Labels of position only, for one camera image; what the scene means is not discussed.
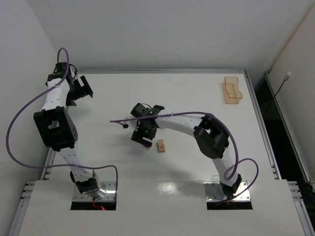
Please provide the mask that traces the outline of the transparent amber plastic bin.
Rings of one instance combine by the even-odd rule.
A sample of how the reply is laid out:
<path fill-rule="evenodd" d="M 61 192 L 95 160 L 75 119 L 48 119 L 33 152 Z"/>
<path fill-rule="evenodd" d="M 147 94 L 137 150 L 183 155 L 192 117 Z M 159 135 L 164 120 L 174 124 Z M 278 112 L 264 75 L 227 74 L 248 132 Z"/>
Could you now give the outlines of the transparent amber plastic bin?
<path fill-rule="evenodd" d="M 226 104 L 239 104 L 243 95 L 239 91 L 238 77 L 225 77 L 222 85 Z"/>

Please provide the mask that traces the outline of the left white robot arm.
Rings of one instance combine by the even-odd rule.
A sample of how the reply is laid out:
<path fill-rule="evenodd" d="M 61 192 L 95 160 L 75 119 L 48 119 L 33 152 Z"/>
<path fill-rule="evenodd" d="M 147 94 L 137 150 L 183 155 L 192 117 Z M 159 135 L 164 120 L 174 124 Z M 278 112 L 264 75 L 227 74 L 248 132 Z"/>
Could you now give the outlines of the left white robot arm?
<path fill-rule="evenodd" d="M 93 169 L 87 167 L 86 160 L 79 152 L 78 132 L 67 112 L 69 106 L 85 96 L 93 96 L 93 91 L 85 76 L 76 79 L 69 65 L 58 62 L 56 69 L 48 76 L 50 91 L 41 111 L 34 113 L 33 119 L 45 146 L 56 151 L 70 165 L 70 177 L 81 194 L 97 198 L 100 184 Z"/>

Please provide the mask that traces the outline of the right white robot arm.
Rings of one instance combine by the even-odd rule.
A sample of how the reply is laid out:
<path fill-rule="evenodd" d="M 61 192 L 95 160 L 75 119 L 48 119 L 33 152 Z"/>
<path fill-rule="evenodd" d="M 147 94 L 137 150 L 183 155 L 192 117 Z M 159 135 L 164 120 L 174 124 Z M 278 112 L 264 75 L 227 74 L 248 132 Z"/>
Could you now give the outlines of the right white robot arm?
<path fill-rule="evenodd" d="M 228 128 L 214 115 L 197 112 L 175 114 L 163 106 L 146 108 L 137 103 L 130 114 L 136 118 L 131 140 L 151 148 L 158 129 L 171 129 L 193 137 L 202 154 L 210 158 L 219 174 L 224 194 L 232 198 L 241 184 L 237 172 L 239 153 Z"/>

